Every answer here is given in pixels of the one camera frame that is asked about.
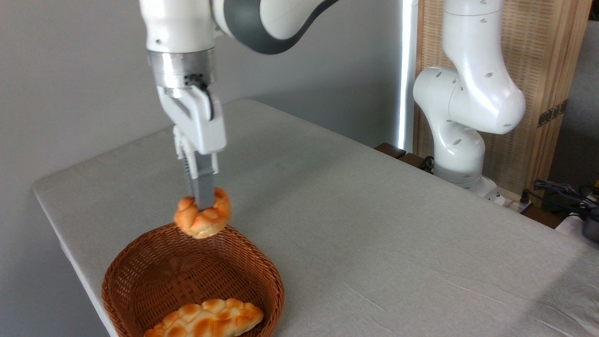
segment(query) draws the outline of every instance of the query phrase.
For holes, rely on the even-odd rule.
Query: light strip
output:
[[[399,129],[397,146],[400,149],[412,151],[412,142],[407,142],[406,137],[411,135],[407,128],[408,118],[413,118],[412,86],[415,68],[415,23],[418,17],[418,0],[403,0],[401,6],[401,75],[400,75],[400,103],[399,103]]]

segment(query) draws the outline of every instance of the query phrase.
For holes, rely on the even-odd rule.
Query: gray tablecloth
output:
[[[219,186],[277,266],[277,336],[599,335],[599,252],[254,101],[225,107]],[[34,186],[113,336],[101,282],[186,195],[170,130]]]

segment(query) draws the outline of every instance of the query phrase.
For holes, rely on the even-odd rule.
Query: robotic arm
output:
[[[524,115],[524,95],[501,55],[505,0],[445,0],[443,50],[454,68],[430,67],[414,84],[415,101],[433,133],[434,174],[495,200],[482,176],[478,131],[505,134]],[[286,51],[337,0],[140,0],[146,46],[177,155],[200,210],[214,205],[216,154],[226,146],[215,81],[214,38],[226,34],[264,54]]]
[[[443,50],[455,69],[424,69],[414,99],[434,141],[434,174],[481,197],[503,203],[482,176],[485,143],[478,131],[505,134],[524,116],[524,94],[501,54],[504,0],[445,0]]]
[[[226,146],[222,108],[208,89],[216,80],[214,38],[227,34],[257,52],[282,53],[335,2],[140,0],[156,89],[200,210],[214,205],[216,154]]]

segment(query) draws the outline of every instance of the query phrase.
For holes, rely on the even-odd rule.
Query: brown wicker basket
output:
[[[201,240],[174,224],[142,234],[114,259],[102,283],[104,308],[121,337],[143,336],[185,304],[231,297],[264,311],[243,337],[273,334],[285,298],[281,276],[230,226]]]

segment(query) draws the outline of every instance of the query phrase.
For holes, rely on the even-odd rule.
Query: braided bread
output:
[[[231,219],[231,202],[225,190],[214,189],[214,207],[198,211],[195,199],[185,197],[179,201],[175,212],[175,224],[185,234],[196,239],[215,235],[225,228]]]
[[[264,313],[237,299],[212,299],[187,304],[168,314],[144,337],[235,337],[262,321]]]

